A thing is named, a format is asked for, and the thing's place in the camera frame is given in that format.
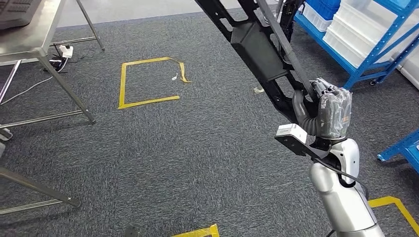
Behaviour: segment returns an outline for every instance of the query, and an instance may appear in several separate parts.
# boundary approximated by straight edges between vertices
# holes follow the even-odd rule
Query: white plastic bin
[[[314,10],[307,3],[304,4],[304,11],[302,12],[303,16],[307,18],[320,32],[325,32],[327,27],[332,23],[332,20],[325,20],[316,10]]]
[[[349,46],[344,40],[339,38],[333,32],[333,29],[328,29],[326,31],[326,34],[323,37],[323,41],[327,43],[328,45],[330,45],[332,49],[334,49],[338,54],[340,54],[344,59],[346,59],[355,68],[358,68],[359,65],[361,65],[361,63],[367,57],[366,55],[363,55],[356,49]]]
[[[387,32],[395,17],[393,13],[373,1],[342,0],[339,11],[335,14],[332,24],[327,29],[326,35],[328,37],[326,38],[325,36],[323,40],[337,52],[346,52],[344,55],[341,55],[354,67],[358,68]],[[383,49],[390,46],[418,22],[418,16],[412,14]],[[419,30],[410,35],[377,62],[390,60],[391,56],[397,50],[400,52],[400,48],[404,49],[418,32]],[[351,50],[344,50],[343,48],[346,46],[350,47]]]
[[[416,13],[419,13],[419,9],[406,20],[394,34],[388,45],[396,41],[419,22],[419,17]],[[373,42],[374,45],[384,36],[396,19],[394,13],[370,0],[342,0],[335,17],[356,31],[358,35]],[[340,31],[336,27],[335,32],[340,36]]]

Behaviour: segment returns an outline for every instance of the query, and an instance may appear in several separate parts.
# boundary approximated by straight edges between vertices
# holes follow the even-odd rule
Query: white power cord
[[[61,67],[61,69],[60,69],[60,70],[58,70],[58,71],[57,71],[58,73],[64,69],[64,67],[65,67],[65,65],[67,64],[68,60],[69,60],[69,59],[68,59],[68,58],[66,58],[66,61],[64,62],[64,65]],[[22,91],[22,92],[20,92],[19,94],[17,94],[17,95],[15,95],[15,96],[11,97],[10,99],[8,99],[8,100],[6,100],[6,101],[2,102],[2,103],[0,104],[0,106],[1,106],[1,105],[4,105],[5,103],[7,103],[7,102],[9,102],[9,101],[13,100],[14,98],[16,98],[16,97],[18,97],[18,96],[20,96],[20,95],[25,94],[26,92],[30,91],[30,90],[31,90],[32,88],[34,88],[35,86],[40,85],[40,84],[42,84],[42,83],[44,83],[44,82],[47,82],[47,81],[51,80],[52,78],[53,78],[53,77],[50,77],[50,78],[48,78],[48,79],[45,79],[45,80],[43,80],[43,81],[41,81],[41,82],[36,83],[35,85],[33,85],[33,86],[29,87],[29,89],[27,89],[27,90],[25,90],[25,91]]]

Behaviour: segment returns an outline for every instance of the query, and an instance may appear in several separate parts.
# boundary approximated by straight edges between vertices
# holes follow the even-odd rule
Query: blue shelving rack
[[[400,44],[404,39],[413,34],[419,29],[419,23],[413,26],[403,36],[396,40],[393,44],[383,50],[388,41],[397,32],[397,30],[403,25],[406,19],[418,8],[419,0],[374,0],[381,6],[387,8],[391,12],[397,15],[393,24],[390,26],[388,31],[381,38],[379,43],[373,48],[371,53],[365,58],[364,62],[355,68],[346,59],[340,56],[334,51],[327,43],[323,41],[325,32],[319,32],[302,14],[297,13],[295,15],[295,21],[301,25],[309,35],[326,51],[328,52],[349,74],[350,77],[346,84],[343,86],[346,89],[350,89],[353,84],[362,80],[372,80],[372,83],[382,83],[385,78],[400,64],[412,50],[419,44],[419,35],[409,44],[393,62],[376,63],[376,61],[392,50],[395,46]],[[381,69],[378,72],[368,74],[368,70]]]
[[[378,154],[378,159],[386,161],[397,154],[404,155],[416,172],[419,173],[419,129]]]

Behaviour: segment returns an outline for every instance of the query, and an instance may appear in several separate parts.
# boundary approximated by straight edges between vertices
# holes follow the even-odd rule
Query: keyboard
[[[0,0],[0,30],[26,26],[41,0]]]

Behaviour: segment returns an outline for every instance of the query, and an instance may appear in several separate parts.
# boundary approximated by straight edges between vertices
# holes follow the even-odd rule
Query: blue plastic bin
[[[305,2],[327,21],[332,20],[340,6],[340,0],[306,0]]]

